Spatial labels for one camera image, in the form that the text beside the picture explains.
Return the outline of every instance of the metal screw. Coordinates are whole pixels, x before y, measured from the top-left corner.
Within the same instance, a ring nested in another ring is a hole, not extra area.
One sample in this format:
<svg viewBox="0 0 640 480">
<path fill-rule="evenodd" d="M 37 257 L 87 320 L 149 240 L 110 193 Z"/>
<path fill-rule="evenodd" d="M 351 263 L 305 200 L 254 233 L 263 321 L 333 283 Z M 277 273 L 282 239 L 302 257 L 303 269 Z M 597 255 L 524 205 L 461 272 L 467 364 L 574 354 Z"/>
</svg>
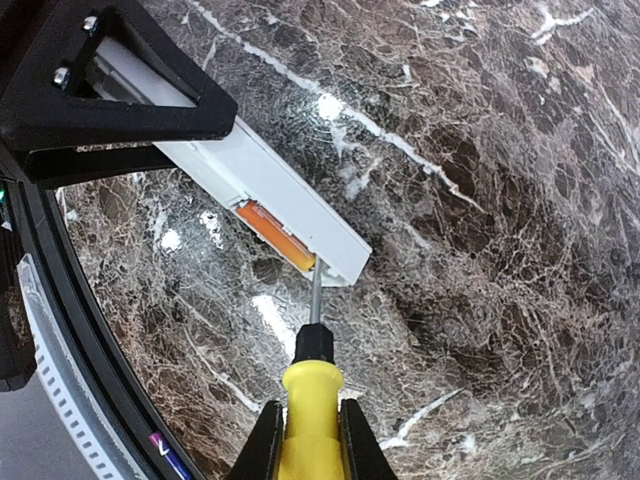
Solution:
<svg viewBox="0 0 640 480">
<path fill-rule="evenodd" d="M 59 87 L 60 90 L 64 90 L 65 88 L 67 88 L 70 78 L 71 78 L 71 70 L 69 70 L 67 67 L 60 67 L 56 70 L 56 73 L 53 75 L 53 84 L 56 87 Z"/>
<path fill-rule="evenodd" d="M 98 17 L 92 15 L 85 18 L 84 23 L 82 24 L 82 29 L 90 36 L 96 33 L 96 30 L 98 29 Z"/>
</svg>

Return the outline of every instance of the screwdriver shaft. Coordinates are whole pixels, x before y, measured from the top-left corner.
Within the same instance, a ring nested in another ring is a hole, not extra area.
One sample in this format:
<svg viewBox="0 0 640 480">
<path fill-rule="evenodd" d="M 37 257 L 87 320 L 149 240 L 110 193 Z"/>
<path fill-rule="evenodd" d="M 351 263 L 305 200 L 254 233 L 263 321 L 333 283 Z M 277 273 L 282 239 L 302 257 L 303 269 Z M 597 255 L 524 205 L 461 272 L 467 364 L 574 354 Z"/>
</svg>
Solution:
<svg viewBox="0 0 640 480">
<path fill-rule="evenodd" d="M 320 258 L 316 259 L 313 269 L 313 286 L 311 292 L 311 319 L 309 323 L 320 323 L 320 309 L 322 306 L 322 268 L 323 263 Z"/>
</svg>

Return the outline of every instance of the dark brown marble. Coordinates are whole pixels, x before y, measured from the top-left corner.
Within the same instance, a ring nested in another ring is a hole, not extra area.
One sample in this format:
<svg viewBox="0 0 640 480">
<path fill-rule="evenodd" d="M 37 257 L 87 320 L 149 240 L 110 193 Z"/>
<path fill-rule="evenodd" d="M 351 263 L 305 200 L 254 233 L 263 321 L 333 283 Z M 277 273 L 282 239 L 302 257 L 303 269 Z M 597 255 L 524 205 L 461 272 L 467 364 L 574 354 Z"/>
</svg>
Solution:
<svg viewBox="0 0 640 480">
<path fill-rule="evenodd" d="M 324 313 L 401 479 L 640 478 L 636 2 L 145 5 L 373 246 Z M 284 398 L 310 285 L 180 171 L 60 200 L 141 381 L 221 478 Z"/>
</svg>

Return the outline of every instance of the white ribbed component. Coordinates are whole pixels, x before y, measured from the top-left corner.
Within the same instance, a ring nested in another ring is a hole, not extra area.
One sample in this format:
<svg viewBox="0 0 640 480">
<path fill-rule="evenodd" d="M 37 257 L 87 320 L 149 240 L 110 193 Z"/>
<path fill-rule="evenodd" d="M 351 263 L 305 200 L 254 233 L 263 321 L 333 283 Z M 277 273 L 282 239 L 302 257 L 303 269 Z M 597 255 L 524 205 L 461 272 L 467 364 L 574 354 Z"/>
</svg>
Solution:
<svg viewBox="0 0 640 480">
<path fill-rule="evenodd" d="M 78 450 L 101 480 L 146 479 L 109 425 L 66 346 L 31 255 L 18 265 L 38 377 Z"/>
</svg>

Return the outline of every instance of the white plastic housing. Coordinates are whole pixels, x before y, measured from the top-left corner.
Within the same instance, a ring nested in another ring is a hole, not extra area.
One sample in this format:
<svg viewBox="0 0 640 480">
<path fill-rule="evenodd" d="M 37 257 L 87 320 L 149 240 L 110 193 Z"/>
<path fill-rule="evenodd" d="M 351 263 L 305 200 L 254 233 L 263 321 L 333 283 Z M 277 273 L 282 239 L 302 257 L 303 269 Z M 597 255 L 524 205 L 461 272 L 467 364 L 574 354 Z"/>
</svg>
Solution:
<svg viewBox="0 0 640 480">
<path fill-rule="evenodd" d="M 102 42 L 95 63 L 110 81 L 116 81 L 137 101 L 194 106 L 113 40 Z M 112 95 L 106 82 L 94 88 L 104 98 L 127 100 Z M 234 213 L 246 200 L 255 200 L 266 208 L 328 265 L 323 272 L 323 286 L 353 285 L 360 276 L 371 247 L 240 118 L 236 118 L 233 131 L 222 141 L 158 142 L 155 146 Z M 311 272 L 301 273 L 312 278 Z"/>
</svg>

